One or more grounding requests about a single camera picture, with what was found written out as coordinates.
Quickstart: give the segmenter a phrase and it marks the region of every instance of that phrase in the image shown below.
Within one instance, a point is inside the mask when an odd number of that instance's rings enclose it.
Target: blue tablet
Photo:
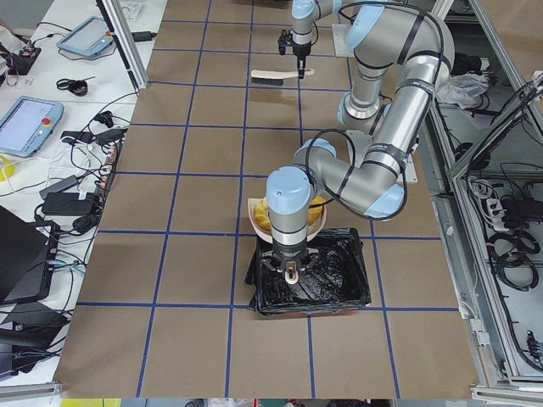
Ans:
[[[100,17],[90,17],[83,21],[70,34],[57,42],[57,47],[91,59],[113,43],[108,26]]]
[[[64,106],[23,96],[0,120],[0,153],[28,157],[35,153],[59,123]]]

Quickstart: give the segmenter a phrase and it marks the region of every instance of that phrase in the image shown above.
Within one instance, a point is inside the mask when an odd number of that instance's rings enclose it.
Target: brush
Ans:
[[[313,75],[315,70],[305,70],[306,75]],[[298,72],[278,72],[275,70],[251,70],[251,82],[261,85],[281,86],[284,79],[297,78]]]

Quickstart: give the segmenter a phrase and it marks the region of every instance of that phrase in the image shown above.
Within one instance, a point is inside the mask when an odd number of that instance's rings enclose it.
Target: yellow object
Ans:
[[[15,165],[11,164],[8,159],[0,155],[0,182],[6,181],[15,172]]]
[[[121,399],[64,399],[61,407],[120,407]]]
[[[316,208],[310,208],[307,212],[307,223],[309,225],[313,225],[317,219],[319,219],[319,216],[321,216],[322,209],[324,208],[324,204],[326,201],[323,197],[316,197],[310,202],[311,205],[318,205]],[[270,222],[270,217],[268,215],[268,202],[266,201],[266,198],[263,198],[260,200],[258,204],[255,205],[255,209],[253,210],[253,217],[255,218],[256,225],[260,229],[263,229],[265,231],[270,231],[272,229],[272,224]]]

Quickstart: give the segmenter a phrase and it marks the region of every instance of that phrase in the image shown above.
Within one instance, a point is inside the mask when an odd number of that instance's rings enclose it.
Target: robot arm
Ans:
[[[266,197],[274,254],[281,262],[278,271],[304,269],[307,209],[322,192],[370,219],[389,219],[400,211],[404,189],[396,184],[398,175],[403,174],[434,89],[447,79],[454,58],[446,25],[408,8],[362,6],[346,40],[355,50],[358,75],[338,118],[356,129],[372,127],[372,135],[363,135],[369,137],[368,147],[356,151],[360,167],[337,159],[329,142],[316,139],[298,150],[292,165],[270,174]],[[403,66],[403,76],[384,113],[378,95],[392,64]]]
[[[298,59],[298,77],[304,79],[305,57],[311,53],[313,39],[313,23],[324,17],[337,13],[341,0],[293,0],[292,31],[283,30],[279,37],[279,52],[285,54],[286,46],[292,46],[293,54]]]

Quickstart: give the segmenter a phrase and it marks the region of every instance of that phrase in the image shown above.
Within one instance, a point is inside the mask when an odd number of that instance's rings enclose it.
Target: white bowl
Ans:
[[[247,199],[247,208],[249,210],[249,219],[253,229],[255,229],[256,234],[268,243],[272,243],[272,232],[265,231],[256,224],[255,217],[253,213],[255,212],[255,206],[260,202],[259,198],[249,198]],[[322,208],[321,215],[313,222],[313,225],[309,225],[307,228],[307,241],[309,242],[316,234],[321,231],[324,227],[324,222],[326,222],[326,205]]]

